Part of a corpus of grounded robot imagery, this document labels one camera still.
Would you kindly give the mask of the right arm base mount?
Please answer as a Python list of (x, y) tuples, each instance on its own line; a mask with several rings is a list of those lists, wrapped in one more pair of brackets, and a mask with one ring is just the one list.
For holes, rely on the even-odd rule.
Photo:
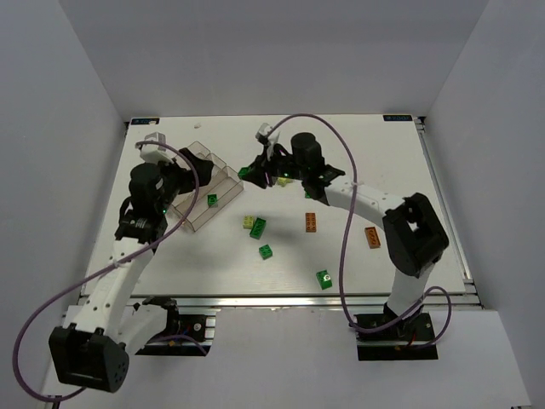
[(437, 360), (435, 338), (430, 314), (421, 313), (408, 324), (397, 324), (385, 331), (356, 334), (358, 361)]

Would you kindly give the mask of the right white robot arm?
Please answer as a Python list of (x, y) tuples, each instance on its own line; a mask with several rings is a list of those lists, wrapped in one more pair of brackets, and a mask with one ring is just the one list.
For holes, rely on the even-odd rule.
[(301, 182), (310, 196), (324, 205), (352, 212), (383, 231), (395, 267), (385, 312), (398, 317), (422, 298), (429, 275), (449, 246), (449, 239), (430, 200), (422, 193), (399, 197), (351, 181), (343, 170), (325, 163), (313, 134), (290, 140), (288, 152), (278, 136), (259, 131), (261, 154), (242, 176), (257, 187), (271, 187), (279, 177)]

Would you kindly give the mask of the small green lego brick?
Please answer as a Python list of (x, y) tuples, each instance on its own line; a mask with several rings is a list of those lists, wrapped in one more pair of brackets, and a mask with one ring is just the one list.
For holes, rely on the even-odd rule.
[(238, 172), (238, 177), (240, 180), (246, 181), (250, 174), (251, 174), (250, 167), (242, 167)]

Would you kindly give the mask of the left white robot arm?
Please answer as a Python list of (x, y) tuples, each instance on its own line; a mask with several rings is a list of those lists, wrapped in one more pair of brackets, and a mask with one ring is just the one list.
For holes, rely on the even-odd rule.
[(163, 150), (141, 153), (141, 164), (129, 174), (129, 196), (119, 209), (110, 264), (79, 313), (49, 336), (49, 348), (60, 383), (116, 392), (129, 369), (129, 357), (154, 338), (176, 339), (185, 333), (178, 306), (165, 296), (148, 297), (125, 319), (128, 300), (144, 269), (166, 236), (166, 213), (174, 199), (209, 184), (214, 164), (180, 150), (186, 167)]

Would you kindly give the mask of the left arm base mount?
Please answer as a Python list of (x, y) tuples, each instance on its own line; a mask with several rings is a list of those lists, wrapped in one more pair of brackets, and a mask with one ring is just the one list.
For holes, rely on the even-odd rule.
[(210, 329), (207, 324), (211, 315), (183, 314), (174, 298), (148, 297), (143, 302), (136, 302), (134, 313), (144, 307), (156, 306), (167, 311), (165, 328), (141, 348), (136, 355), (146, 356), (205, 356), (211, 348), (212, 336), (207, 336)]

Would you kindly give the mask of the green lego with printed face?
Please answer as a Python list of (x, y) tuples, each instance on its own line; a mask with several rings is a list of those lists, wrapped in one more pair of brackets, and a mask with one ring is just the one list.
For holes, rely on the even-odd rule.
[(218, 196), (216, 194), (209, 194), (207, 196), (207, 205), (210, 208), (214, 208), (218, 205)]

